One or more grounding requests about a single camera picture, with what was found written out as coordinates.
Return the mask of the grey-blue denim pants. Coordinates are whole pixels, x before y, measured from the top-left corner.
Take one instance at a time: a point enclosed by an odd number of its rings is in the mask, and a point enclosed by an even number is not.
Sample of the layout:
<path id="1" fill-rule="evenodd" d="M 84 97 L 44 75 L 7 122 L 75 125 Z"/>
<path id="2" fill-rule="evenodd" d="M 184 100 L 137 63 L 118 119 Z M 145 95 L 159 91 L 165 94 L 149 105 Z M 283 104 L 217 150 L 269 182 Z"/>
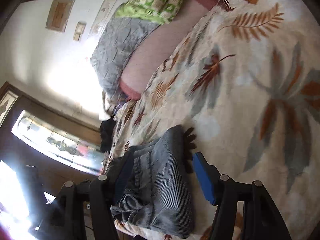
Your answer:
<path id="1" fill-rule="evenodd" d="M 111 206 L 115 219 L 182 239 L 189 237 L 195 215 L 188 178 L 192 168 L 184 140 L 183 127 L 176 125 L 148 144 L 129 147 L 133 168 L 124 193 Z"/>

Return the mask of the leaf-pattern fleece blanket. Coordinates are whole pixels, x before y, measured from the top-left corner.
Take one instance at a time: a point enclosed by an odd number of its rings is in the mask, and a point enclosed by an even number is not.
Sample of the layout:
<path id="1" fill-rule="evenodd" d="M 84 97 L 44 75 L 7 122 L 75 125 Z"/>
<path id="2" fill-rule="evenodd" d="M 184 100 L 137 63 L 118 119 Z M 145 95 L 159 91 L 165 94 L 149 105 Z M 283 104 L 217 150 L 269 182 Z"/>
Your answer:
<path id="1" fill-rule="evenodd" d="M 265 185 L 293 239 L 319 223 L 319 24 L 303 0 L 220 0 L 116 118 L 111 159 L 192 127 L 208 163 Z"/>

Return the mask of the green patterned folded quilt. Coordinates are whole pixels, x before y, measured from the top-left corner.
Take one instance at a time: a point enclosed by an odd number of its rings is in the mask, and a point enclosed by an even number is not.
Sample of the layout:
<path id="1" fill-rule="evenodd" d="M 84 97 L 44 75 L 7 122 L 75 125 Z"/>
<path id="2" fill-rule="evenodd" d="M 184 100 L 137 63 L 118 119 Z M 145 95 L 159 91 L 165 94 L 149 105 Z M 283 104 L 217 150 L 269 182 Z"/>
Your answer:
<path id="1" fill-rule="evenodd" d="M 115 13 L 117 18 L 138 18 L 160 25 L 170 23 L 184 0 L 128 0 Z"/>

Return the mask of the beige wall switch plate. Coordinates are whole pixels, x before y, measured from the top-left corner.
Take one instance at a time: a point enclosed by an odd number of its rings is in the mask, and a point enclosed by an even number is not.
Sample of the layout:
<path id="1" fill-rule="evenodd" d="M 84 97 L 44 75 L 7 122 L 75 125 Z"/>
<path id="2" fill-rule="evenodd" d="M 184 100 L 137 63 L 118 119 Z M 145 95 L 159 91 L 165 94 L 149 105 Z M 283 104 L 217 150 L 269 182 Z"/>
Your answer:
<path id="1" fill-rule="evenodd" d="M 78 22 L 75 28 L 73 40 L 74 41 L 80 41 L 81 35 L 83 34 L 86 27 L 86 23 L 84 22 Z"/>

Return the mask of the stained glass wooden door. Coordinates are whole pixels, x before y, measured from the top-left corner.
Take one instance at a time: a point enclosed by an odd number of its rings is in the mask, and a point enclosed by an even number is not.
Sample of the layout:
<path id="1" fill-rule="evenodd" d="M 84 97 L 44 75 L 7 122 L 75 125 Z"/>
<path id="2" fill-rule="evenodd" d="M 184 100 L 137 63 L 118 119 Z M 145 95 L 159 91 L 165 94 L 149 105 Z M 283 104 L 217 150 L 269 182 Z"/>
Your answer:
<path id="1" fill-rule="evenodd" d="M 8 82 L 1 85 L 1 160 L 14 170 L 35 166 L 46 192 L 100 175 L 96 127 L 57 113 Z"/>

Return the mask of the pink sofa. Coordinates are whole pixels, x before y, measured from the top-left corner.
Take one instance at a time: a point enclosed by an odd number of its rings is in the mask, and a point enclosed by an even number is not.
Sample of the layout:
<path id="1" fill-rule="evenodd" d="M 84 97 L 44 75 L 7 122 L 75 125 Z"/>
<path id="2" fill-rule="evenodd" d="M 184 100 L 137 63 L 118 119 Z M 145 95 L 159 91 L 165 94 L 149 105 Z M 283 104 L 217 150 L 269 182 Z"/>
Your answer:
<path id="1" fill-rule="evenodd" d="M 138 100 L 156 69 L 174 52 L 194 25 L 217 0 L 184 0 L 176 17 L 159 26 L 133 52 L 119 81 L 122 92 Z"/>

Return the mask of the framed wall picture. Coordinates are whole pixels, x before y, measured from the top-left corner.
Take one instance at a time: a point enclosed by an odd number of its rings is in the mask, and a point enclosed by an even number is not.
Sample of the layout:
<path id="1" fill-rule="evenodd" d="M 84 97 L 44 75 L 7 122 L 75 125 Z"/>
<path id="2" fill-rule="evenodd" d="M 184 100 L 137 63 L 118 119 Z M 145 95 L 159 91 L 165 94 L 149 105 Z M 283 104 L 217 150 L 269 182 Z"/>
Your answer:
<path id="1" fill-rule="evenodd" d="M 75 0 L 53 0 L 46 29 L 64 33 Z"/>

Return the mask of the black garment pile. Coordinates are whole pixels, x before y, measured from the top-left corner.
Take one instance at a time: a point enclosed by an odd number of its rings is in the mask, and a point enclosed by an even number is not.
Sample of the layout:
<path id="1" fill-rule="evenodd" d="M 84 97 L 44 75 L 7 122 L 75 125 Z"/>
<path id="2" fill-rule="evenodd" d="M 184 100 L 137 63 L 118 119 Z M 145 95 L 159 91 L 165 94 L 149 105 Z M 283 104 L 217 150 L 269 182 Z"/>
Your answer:
<path id="1" fill-rule="evenodd" d="M 102 121 L 100 124 L 100 151 L 103 153 L 110 152 L 111 150 L 115 125 L 116 121 L 114 120 L 114 116 L 111 116 L 108 120 Z"/>

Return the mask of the grey quilted pillow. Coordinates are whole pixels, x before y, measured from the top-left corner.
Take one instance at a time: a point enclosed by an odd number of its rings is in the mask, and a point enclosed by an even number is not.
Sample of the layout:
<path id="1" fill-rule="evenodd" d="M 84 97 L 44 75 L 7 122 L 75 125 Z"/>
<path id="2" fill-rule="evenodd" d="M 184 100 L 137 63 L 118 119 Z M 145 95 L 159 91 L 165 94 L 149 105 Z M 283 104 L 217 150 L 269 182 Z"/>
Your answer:
<path id="1" fill-rule="evenodd" d="M 119 94 L 120 76 L 133 52 L 158 27 L 148 20 L 111 17 L 90 58 L 109 99 Z"/>

